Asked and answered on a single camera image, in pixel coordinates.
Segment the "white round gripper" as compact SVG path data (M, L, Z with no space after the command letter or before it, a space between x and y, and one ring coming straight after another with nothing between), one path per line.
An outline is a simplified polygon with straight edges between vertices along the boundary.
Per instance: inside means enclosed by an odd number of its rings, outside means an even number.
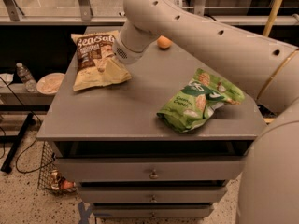
M139 46L133 39L118 35L112 46L112 50L121 63L131 64L138 61L143 53L143 47Z

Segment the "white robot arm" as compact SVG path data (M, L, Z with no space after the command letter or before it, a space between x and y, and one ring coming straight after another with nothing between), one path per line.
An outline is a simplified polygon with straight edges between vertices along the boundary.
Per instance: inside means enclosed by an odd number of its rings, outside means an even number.
M241 177L236 224L299 224L299 51L182 10L171 0L124 0L114 45L137 61L164 35L277 114L255 139Z

